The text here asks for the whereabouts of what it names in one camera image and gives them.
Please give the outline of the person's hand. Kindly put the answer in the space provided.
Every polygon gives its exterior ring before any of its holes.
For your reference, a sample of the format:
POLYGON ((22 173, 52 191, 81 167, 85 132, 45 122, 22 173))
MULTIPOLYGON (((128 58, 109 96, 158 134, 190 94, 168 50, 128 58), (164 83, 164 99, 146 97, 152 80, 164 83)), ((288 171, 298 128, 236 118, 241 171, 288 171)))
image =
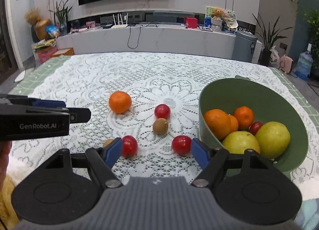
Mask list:
POLYGON ((0 190, 2 190, 3 188, 3 184, 7 174, 7 167, 9 163, 9 153, 12 148, 12 142, 11 141, 1 142, 1 146, 2 146, 2 150, 1 150, 1 156, 0 156, 0 190))

